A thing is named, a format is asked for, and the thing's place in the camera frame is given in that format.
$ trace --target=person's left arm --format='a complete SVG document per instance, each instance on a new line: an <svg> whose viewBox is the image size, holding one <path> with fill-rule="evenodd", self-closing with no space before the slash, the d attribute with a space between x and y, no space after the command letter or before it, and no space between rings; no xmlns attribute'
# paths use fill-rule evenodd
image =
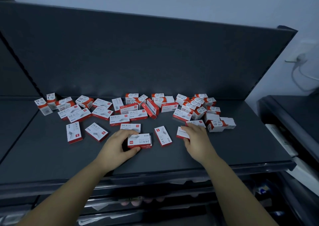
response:
<svg viewBox="0 0 319 226"><path fill-rule="evenodd" d="M95 186L109 171L133 157L141 148L123 152L122 143L134 130L119 130L104 144L96 159L29 212L17 225L73 225Z"/></svg>

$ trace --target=person's right hand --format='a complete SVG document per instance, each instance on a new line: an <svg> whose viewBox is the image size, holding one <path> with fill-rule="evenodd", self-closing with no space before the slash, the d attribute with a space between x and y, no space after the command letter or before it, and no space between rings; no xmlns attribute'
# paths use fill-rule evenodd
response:
<svg viewBox="0 0 319 226"><path fill-rule="evenodd" d="M181 126L189 135L190 141L184 138L185 147L191 157L201 163L203 166L212 159L218 158L211 142L209 141L206 128L188 123Z"/></svg>

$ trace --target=white wall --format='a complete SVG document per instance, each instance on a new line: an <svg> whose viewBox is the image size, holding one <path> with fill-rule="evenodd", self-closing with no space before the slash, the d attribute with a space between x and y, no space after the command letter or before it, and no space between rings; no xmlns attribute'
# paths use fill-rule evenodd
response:
<svg viewBox="0 0 319 226"><path fill-rule="evenodd" d="M196 19L212 22L297 29L293 41L251 92L246 102L256 111L256 101L266 95L308 95L291 80L292 65L284 59L304 39L319 41L319 0L16 0L37 4L109 10L136 14ZM319 47L309 55L304 72L319 77ZM319 82L296 79L305 89Z"/></svg>

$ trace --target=hand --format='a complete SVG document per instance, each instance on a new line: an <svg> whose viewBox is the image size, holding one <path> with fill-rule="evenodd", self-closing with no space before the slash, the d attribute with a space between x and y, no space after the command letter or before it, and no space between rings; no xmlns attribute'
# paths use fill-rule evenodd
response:
<svg viewBox="0 0 319 226"><path fill-rule="evenodd" d="M209 141L206 128L188 123L181 126L189 135L190 141L184 138L185 147L193 159L201 163L204 167L207 162L218 158L211 142Z"/></svg>
<svg viewBox="0 0 319 226"><path fill-rule="evenodd" d="M138 134L138 132L134 130L120 129L105 142L103 148L95 159L95 162L97 162L102 169L105 170L105 173L119 167L122 163L140 151L140 147L132 148L126 152L122 149L123 141L132 134Z"/></svg>

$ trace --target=person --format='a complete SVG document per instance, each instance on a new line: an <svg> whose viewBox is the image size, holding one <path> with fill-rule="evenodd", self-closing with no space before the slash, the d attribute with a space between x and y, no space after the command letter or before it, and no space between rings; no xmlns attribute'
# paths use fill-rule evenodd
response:
<svg viewBox="0 0 319 226"><path fill-rule="evenodd" d="M190 140L184 139L188 153L202 164L212 180L227 225L277 225L245 184L217 155L209 141L206 128L189 123L187 127L182 126L182 129L190 137ZM132 134L138 132L134 130L115 132L93 162L26 214L17 225L74 225L102 177L140 150L139 147L135 147L123 151L123 141Z"/></svg>

